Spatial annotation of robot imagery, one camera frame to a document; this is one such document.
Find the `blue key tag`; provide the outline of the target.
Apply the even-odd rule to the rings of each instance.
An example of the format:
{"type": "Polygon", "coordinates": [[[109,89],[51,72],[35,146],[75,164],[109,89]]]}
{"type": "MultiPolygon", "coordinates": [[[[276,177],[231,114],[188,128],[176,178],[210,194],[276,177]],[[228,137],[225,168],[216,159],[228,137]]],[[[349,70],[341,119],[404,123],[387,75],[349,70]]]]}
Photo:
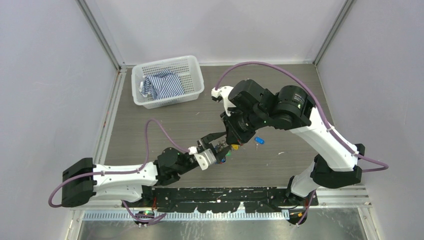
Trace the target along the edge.
{"type": "Polygon", "coordinates": [[[256,137],[254,138],[254,140],[255,140],[255,142],[256,142],[257,144],[259,144],[259,145],[263,145],[263,144],[265,143],[265,141],[264,141],[262,138],[258,137],[258,136],[256,136],[256,137]]]}

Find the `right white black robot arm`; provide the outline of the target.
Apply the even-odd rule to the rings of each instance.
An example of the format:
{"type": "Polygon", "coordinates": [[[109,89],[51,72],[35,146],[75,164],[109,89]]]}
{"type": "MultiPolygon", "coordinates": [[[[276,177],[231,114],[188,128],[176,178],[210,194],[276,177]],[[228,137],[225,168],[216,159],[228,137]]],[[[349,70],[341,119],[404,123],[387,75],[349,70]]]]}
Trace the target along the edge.
{"type": "Polygon", "coordinates": [[[213,89],[211,97],[223,103],[220,117],[228,145],[244,145],[257,130],[272,127],[297,135],[317,151],[312,164],[289,180],[285,198],[291,205],[299,205],[319,187],[338,189],[361,182],[356,153],[363,153],[364,146],[336,139],[332,125],[322,120],[317,102],[303,88],[287,85],[272,93],[247,79],[213,89]]]}

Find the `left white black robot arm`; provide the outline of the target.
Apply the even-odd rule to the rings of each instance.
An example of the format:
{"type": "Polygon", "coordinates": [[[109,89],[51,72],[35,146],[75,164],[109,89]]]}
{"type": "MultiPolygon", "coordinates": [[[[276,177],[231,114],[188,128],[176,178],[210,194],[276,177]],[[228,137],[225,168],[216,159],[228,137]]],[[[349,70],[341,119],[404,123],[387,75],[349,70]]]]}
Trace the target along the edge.
{"type": "Polygon", "coordinates": [[[152,187],[168,186],[181,175],[222,162],[231,145],[225,141],[212,144],[225,135],[210,133],[197,141],[187,152],[174,147],[162,151],[154,161],[140,165],[95,164],[90,157],[82,158],[62,172],[61,203],[74,208],[90,201],[125,201],[148,207],[153,202],[152,187]]]}

